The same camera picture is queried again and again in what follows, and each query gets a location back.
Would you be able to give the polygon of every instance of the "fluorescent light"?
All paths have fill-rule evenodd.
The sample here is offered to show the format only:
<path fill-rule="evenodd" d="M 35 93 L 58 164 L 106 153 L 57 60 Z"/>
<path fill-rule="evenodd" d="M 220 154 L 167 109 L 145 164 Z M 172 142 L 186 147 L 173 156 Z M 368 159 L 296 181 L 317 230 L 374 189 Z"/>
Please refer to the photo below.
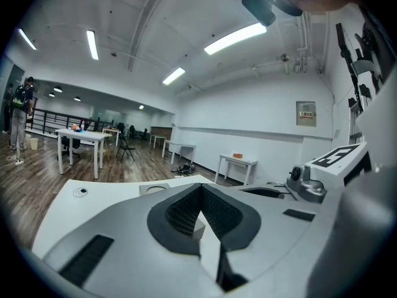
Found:
<path fill-rule="evenodd" d="M 180 75 L 183 75 L 184 73 L 185 70 L 183 68 L 177 68 L 175 72 L 173 72 L 163 81 L 163 84 L 170 85 L 173 81 L 175 81 Z"/>
<path fill-rule="evenodd" d="M 254 37 L 255 35 L 266 33 L 266 31 L 266 28 L 262 24 L 253 24 L 221 38 L 220 40 L 204 48 L 204 50 L 209 55 L 213 55 L 214 53 L 229 47 L 232 44 L 243 41 L 249 37 Z"/>
<path fill-rule="evenodd" d="M 25 32 L 22 29 L 18 29 L 18 32 L 21 34 L 21 36 L 25 39 L 25 41 L 30 45 L 31 48 L 34 50 L 37 50 L 36 47 L 33 45 L 33 43 L 28 39 L 26 36 Z"/>
<path fill-rule="evenodd" d="M 94 60 L 99 60 L 97 53 L 97 46 L 95 45 L 95 33 L 94 31 L 87 31 L 87 38 L 91 56 Z"/>

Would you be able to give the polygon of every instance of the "floor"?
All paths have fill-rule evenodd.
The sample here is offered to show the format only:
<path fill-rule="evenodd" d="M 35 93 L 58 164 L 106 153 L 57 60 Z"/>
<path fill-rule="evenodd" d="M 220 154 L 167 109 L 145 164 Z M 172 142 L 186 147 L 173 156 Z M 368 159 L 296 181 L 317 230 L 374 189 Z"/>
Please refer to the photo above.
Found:
<path fill-rule="evenodd" d="M 110 162 L 104 155 L 104 169 L 99 170 L 99 179 L 94 179 L 92 162 L 93 147 L 81 146 L 74 156 L 74 165 L 70 166 L 68 156 L 63 157 L 64 174 L 59 174 L 57 143 L 55 139 L 40 135 L 26 135 L 29 139 L 38 138 L 38 150 L 28 149 L 21 153 L 24 164 L 16 166 L 11 160 L 14 152 L 9 149 L 7 134 L 0 135 L 0 204 L 9 219 L 11 230 L 20 244 L 31 248 L 36 232 L 43 220 L 51 202 L 68 179 L 97 182 L 139 182 L 173 179 L 175 174 L 171 169 L 186 162 L 175 157 L 171 166 L 171 156 L 166 153 L 161 158 L 162 148 L 149 147 L 145 141 L 135 140 L 131 143 L 136 150 L 133 152 L 135 162 L 124 156 L 122 163 L 120 155 L 116 158 L 114 142 L 108 144 Z M 197 167 L 195 174 L 213 180 L 215 175 L 206 169 Z M 219 178 L 218 184 L 235 186 L 236 184 Z"/>

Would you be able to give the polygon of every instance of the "white table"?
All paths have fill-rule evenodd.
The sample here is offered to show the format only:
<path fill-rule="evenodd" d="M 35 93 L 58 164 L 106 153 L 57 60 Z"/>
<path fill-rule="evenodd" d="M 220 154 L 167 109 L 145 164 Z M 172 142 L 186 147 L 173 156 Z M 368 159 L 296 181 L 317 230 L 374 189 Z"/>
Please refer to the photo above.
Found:
<path fill-rule="evenodd" d="M 226 161 L 225 180 L 226 180 L 226 178 L 228 177 L 229 163 L 232 163 L 232 164 L 238 165 L 238 166 L 248 167 L 247 173 L 246 173 L 246 177 L 245 177 L 245 179 L 244 179 L 244 185 L 245 185 L 245 186 L 246 186 L 247 183 L 248 183 L 248 178 L 249 178 L 249 174 L 251 173 L 251 168 L 252 168 L 252 166 L 253 166 L 253 165 L 256 165 L 256 164 L 258 163 L 257 160 L 251 161 L 251 160 L 244 160 L 244 159 L 235 158 L 235 157 L 233 157 L 233 156 L 228 156 L 228 155 L 220 155 L 220 156 L 219 156 L 218 171 L 216 172 L 215 180 L 214 180 L 215 183 L 216 183 L 216 181 L 218 180 L 219 171 L 221 170 L 222 159 L 225 159 L 225 161 Z"/>
<path fill-rule="evenodd" d="M 192 163 L 193 163 L 193 161 L 194 161 L 194 155 L 195 155 L 195 153 L 196 153 L 196 146 L 195 145 L 186 145 L 185 143 L 177 143 L 177 142 L 172 142 L 172 141 L 170 141 L 170 140 L 166 140 L 166 141 L 164 141 L 164 146 L 163 146 L 163 155 L 161 156 L 162 158 L 164 158 L 164 154 L 165 154 L 165 152 L 166 152 L 166 144 L 169 144 L 170 146 L 171 145 L 174 145 L 174 146 L 181 146 L 181 147 L 188 147 L 188 148 L 193 148 L 193 155 L 192 155 Z M 175 157 L 175 151 L 174 150 L 172 150 L 172 157 L 171 157 L 171 164 L 173 165 L 174 164 L 174 157 Z"/>
<path fill-rule="evenodd" d="M 104 139 L 109 136 L 107 133 L 98 132 L 75 132 L 70 129 L 57 129 L 58 133 L 58 164 L 60 167 L 60 174 L 63 174 L 62 164 L 62 137 L 69 138 L 69 159 L 70 165 L 73 165 L 73 139 L 85 140 L 94 142 L 94 176 L 98 178 L 98 143 L 100 142 L 99 168 L 103 168 L 103 154 L 104 154 Z"/>
<path fill-rule="evenodd" d="M 68 180 L 44 216 L 33 243 L 33 253 L 43 259 L 48 251 L 63 237 L 101 213 L 104 209 L 116 203 L 139 197 L 140 185 L 160 183 L 168 183 L 170 187 L 176 187 L 191 183 L 213 182 L 201 175 L 137 183 L 98 183 Z M 73 191 L 81 188 L 88 191 L 87 196 L 82 198 L 74 197 Z M 215 280 L 220 242 L 202 213 L 200 213 L 198 218 L 206 225 L 200 242 L 200 254 L 202 256 L 200 262 Z"/>
<path fill-rule="evenodd" d="M 150 135 L 149 145 L 151 145 L 151 137 L 154 137 L 153 148 L 156 146 L 156 139 L 157 138 L 167 140 L 167 137 L 164 137 L 164 136 Z"/>
<path fill-rule="evenodd" d="M 119 133 L 120 133 L 119 129 L 103 128 L 103 129 L 102 129 L 102 132 L 103 132 L 103 133 L 105 133 L 105 132 L 115 132 L 115 133 L 116 133 L 116 147 L 117 147 L 117 145 L 118 145 L 118 135 L 119 135 Z"/>

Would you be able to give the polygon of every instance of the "trash can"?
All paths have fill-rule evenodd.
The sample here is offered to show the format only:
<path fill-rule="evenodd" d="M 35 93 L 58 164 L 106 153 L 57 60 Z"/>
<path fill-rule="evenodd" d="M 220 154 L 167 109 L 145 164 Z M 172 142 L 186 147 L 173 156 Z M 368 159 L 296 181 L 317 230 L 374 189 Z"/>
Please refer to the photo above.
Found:
<path fill-rule="evenodd" d="M 38 138 L 31 138 L 30 139 L 30 149 L 37 150 L 38 146 Z"/>

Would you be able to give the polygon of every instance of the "railing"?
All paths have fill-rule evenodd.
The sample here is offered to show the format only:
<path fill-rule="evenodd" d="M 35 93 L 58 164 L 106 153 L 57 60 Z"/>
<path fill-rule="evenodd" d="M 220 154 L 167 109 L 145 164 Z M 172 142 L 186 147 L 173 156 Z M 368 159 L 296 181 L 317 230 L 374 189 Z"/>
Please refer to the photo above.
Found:
<path fill-rule="evenodd" d="M 88 130 L 101 132 L 103 128 L 111 127 L 111 122 L 103 122 L 78 116 L 60 114 L 42 109 L 34 109 L 31 122 L 27 122 L 27 127 L 43 134 L 54 134 L 56 129 L 71 128 L 74 124 L 80 126 L 82 121 L 88 123 Z"/>

